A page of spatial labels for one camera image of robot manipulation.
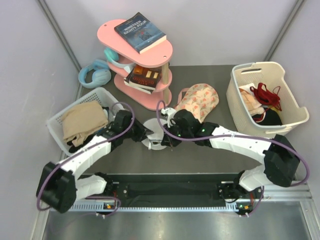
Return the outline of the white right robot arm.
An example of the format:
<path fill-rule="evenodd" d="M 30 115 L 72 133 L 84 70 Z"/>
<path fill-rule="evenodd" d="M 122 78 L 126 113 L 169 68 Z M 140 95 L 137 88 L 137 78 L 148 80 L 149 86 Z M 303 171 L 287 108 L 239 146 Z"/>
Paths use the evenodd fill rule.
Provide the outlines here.
<path fill-rule="evenodd" d="M 185 109 L 177 111 L 167 107 L 157 111 L 156 115 L 167 118 L 167 123 L 162 125 L 164 146 L 193 142 L 198 146 L 240 154 L 260 164 L 238 174 L 233 185 L 237 197 L 245 198 L 251 191 L 267 185 L 284 188 L 292 185 L 300 159 L 285 136 L 277 134 L 274 138 L 263 138 L 241 134 L 216 123 L 200 122 Z"/>

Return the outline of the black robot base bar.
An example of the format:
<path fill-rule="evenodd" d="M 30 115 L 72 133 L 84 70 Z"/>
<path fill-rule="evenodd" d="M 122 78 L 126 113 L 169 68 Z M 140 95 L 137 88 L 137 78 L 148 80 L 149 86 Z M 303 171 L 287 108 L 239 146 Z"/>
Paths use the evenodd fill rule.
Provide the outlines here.
<path fill-rule="evenodd" d="M 249 205 L 262 195 L 260 187 L 247 191 L 236 186 L 235 173 L 107 174 L 106 189 L 92 199 L 116 197 L 122 207 L 222 207 Z"/>

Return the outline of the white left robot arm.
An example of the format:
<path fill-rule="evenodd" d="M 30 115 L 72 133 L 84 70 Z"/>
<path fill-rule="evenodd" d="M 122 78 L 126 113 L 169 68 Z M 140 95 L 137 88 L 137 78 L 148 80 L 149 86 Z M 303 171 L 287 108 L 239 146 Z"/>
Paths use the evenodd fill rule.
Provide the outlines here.
<path fill-rule="evenodd" d="M 103 156 L 110 154 L 125 139 L 142 142 L 154 132 L 140 123 L 128 110 L 120 110 L 114 120 L 100 130 L 84 147 L 58 163 L 48 162 L 41 173 L 36 191 L 36 206 L 41 202 L 59 213 L 67 212 L 76 201 L 92 195 L 109 198 L 114 191 L 106 176 L 82 174 Z"/>

